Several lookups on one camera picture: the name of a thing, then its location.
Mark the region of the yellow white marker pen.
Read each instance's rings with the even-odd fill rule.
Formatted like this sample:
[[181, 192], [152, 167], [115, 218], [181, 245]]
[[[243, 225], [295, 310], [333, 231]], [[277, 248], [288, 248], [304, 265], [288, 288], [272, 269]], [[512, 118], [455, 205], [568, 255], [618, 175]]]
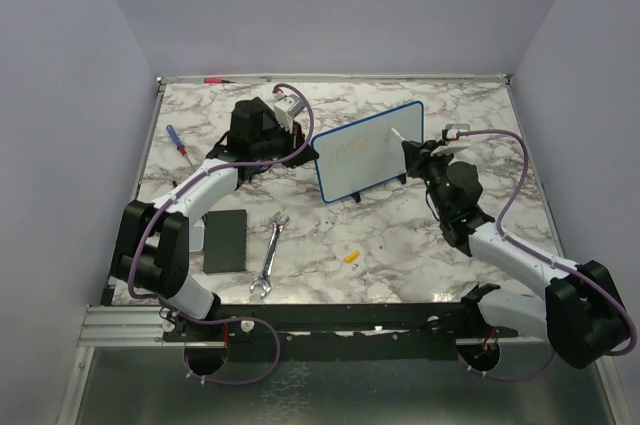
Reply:
[[398, 130], [396, 130], [394, 127], [390, 127], [390, 130], [393, 132], [393, 134], [400, 140], [400, 141], [405, 141], [405, 138], [399, 133]]

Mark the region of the blue framed whiteboard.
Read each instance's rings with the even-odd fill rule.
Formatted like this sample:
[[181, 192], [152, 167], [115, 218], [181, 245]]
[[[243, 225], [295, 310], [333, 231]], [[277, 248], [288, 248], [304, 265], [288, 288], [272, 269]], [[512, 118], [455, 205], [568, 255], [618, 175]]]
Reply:
[[322, 200], [332, 203], [406, 172], [401, 141], [424, 141], [424, 104], [412, 101], [332, 130], [311, 141]]

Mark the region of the yellow marker cap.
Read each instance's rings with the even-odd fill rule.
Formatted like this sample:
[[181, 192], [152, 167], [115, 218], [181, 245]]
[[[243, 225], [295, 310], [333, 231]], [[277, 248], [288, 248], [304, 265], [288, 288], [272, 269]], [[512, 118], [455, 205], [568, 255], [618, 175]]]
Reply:
[[354, 251], [351, 254], [349, 254], [348, 256], [345, 257], [345, 262], [346, 263], [353, 263], [355, 260], [357, 260], [360, 256], [360, 252], [359, 251]]

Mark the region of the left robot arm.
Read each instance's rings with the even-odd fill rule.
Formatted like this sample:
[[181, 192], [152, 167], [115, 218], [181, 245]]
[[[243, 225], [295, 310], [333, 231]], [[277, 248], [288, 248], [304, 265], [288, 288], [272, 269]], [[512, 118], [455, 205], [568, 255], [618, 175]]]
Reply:
[[172, 191], [152, 202], [133, 200], [124, 208], [111, 277], [133, 297], [156, 297], [186, 315], [186, 327], [206, 340], [220, 330], [220, 297], [189, 272], [189, 239], [196, 222], [260, 170], [281, 164], [295, 168], [318, 159], [309, 133], [294, 122], [279, 123], [260, 98], [242, 100], [231, 113], [225, 141]]

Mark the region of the yellow black utility knife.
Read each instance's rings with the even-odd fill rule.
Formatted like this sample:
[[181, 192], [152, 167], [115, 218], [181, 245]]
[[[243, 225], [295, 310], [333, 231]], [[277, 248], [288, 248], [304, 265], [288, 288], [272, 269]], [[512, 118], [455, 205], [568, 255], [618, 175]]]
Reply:
[[295, 122], [295, 128], [296, 128], [296, 136], [297, 136], [297, 138], [300, 141], [304, 142], [306, 140], [306, 135], [305, 135], [305, 132], [303, 130], [302, 125], [300, 123], [298, 123], [298, 122]]

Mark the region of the silver open-end wrench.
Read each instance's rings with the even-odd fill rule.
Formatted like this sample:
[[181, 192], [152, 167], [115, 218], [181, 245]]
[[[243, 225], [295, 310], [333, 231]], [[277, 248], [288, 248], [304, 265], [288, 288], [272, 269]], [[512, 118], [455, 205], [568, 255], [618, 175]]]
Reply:
[[250, 286], [250, 292], [254, 293], [259, 291], [261, 299], [266, 298], [272, 290], [271, 274], [276, 254], [276, 248], [282, 231], [286, 227], [288, 222], [289, 216], [280, 212], [276, 213], [271, 218], [272, 234], [265, 254], [263, 266], [260, 274], [256, 277], [256, 279]]

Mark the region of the blue red screwdriver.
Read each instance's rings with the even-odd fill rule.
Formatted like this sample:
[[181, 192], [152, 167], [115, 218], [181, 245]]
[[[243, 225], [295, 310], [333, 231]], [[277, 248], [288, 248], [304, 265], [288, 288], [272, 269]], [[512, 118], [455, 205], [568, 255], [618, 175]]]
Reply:
[[176, 132], [175, 128], [172, 125], [166, 126], [166, 132], [169, 135], [172, 143], [174, 144], [176, 150], [181, 154], [181, 156], [186, 160], [190, 167], [193, 166], [193, 163], [188, 155], [186, 146], [181, 140], [179, 134]]

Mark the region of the black rectangular box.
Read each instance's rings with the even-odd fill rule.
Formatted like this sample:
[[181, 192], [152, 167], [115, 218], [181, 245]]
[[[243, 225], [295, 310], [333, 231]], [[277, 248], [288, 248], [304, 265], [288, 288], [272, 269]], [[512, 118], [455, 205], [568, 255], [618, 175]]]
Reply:
[[207, 213], [204, 236], [206, 275], [246, 270], [247, 212], [244, 209]]

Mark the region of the small white container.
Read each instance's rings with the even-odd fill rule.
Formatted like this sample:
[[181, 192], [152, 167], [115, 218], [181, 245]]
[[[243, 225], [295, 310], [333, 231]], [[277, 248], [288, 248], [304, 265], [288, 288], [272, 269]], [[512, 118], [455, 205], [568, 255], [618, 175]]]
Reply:
[[189, 233], [189, 251], [191, 253], [200, 252], [204, 247], [206, 227], [203, 222], [198, 221]]

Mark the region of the red marker on rail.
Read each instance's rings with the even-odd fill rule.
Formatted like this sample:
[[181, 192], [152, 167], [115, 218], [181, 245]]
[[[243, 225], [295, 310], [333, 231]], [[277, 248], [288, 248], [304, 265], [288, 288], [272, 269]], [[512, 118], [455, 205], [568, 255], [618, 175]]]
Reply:
[[204, 84], [233, 84], [235, 83], [232, 80], [229, 79], [224, 79], [224, 78], [220, 78], [220, 77], [205, 77], [203, 79], [203, 83]]

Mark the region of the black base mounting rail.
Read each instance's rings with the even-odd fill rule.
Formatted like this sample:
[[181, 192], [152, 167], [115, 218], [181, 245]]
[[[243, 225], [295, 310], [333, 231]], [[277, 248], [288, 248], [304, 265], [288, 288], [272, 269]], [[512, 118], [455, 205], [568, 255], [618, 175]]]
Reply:
[[221, 308], [228, 325], [200, 325], [184, 318], [163, 334], [171, 344], [227, 351], [236, 361], [271, 361], [275, 342], [283, 361], [369, 361], [457, 359], [457, 344], [480, 345], [491, 327], [461, 302], [396, 304], [230, 305]]

